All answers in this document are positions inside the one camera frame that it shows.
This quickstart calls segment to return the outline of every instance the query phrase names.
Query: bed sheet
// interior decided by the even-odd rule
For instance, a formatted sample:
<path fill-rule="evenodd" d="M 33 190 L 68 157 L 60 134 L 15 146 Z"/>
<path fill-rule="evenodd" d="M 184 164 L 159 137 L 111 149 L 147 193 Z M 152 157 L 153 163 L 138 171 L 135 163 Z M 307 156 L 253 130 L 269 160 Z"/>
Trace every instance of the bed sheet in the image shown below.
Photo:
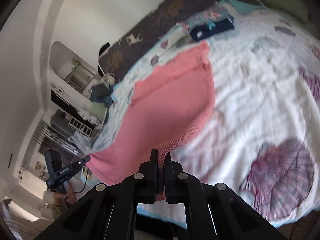
<path fill-rule="evenodd" d="M 171 152 L 172 158 L 200 181 L 211 185 L 224 182 L 254 206 L 254 195 L 240 188 L 262 148 L 279 149 L 290 140 L 302 144 L 312 162 L 312 186 L 309 190 L 297 186 L 297 190 L 307 190 L 306 197 L 296 207 L 286 207 L 287 215 L 274 212 L 269 216 L 269 222 L 279 227 L 320 206 L 320 42 L 268 9 L 234 0 L 224 0 L 220 5 L 234 17 L 235 29 L 206 40 L 211 49 L 208 59 L 219 117 L 214 114 L 194 140 Z M 182 42 L 182 46 L 173 46 L 160 55 L 159 64 L 194 46 L 183 35 L 181 28 L 174 26 L 117 85 L 113 93 L 117 103 L 110 109 L 109 122 L 92 152 L 113 142 L 134 83 L 152 73 L 150 62 L 159 46 L 167 40 Z M 139 204 L 138 213 L 186 226 L 182 204 Z"/>

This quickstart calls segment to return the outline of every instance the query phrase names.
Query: pink fabric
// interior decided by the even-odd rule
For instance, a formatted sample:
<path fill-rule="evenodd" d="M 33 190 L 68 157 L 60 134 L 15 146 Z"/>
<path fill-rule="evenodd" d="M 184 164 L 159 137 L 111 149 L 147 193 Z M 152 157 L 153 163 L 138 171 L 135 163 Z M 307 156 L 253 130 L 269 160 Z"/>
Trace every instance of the pink fabric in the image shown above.
<path fill-rule="evenodd" d="M 163 168 L 168 151 L 199 133 L 215 100 L 208 51 L 202 42 L 166 65 L 156 66 L 146 80 L 135 84 L 115 141 L 91 154 L 88 166 L 101 181 L 112 185 L 138 172 L 139 165 L 150 159 L 152 148 L 159 150 L 159 167 Z"/>

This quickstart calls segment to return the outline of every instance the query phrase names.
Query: metal pivot bolt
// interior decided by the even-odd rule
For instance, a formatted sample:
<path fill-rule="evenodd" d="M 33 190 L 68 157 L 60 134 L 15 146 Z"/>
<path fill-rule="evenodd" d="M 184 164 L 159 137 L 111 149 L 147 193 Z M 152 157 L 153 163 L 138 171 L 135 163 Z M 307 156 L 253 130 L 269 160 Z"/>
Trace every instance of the metal pivot bolt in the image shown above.
<path fill-rule="evenodd" d="M 96 190 L 98 190 L 98 191 L 104 191 L 105 189 L 106 189 L 106 185 L 104 185 L 104 184 L 98 184 L 96 186 Z"/>
<path fill-rule="evenodd" d="M 135 179 L 143 179 L 143 174 L 142 173 L 136 173 L 134 176 L 133 176 Z"/>
<path fill-rule="evenodd" d="M 188 178 L 188 174 L 182 172 L 182 173 L 180 173 L 180 174 L 178 175 L 178 178 L 179 178 L 179 179 L 187 179 L 187 178 Z"/>
<path fill-rule="evenodd" d="M 218 184 L 216 185 L 216 187 L 217 187 L 218 190 L 225 190 L 225 189 L 227 188 L 226 184 L 221 183 L 221 182 L 218 183 Z"/>

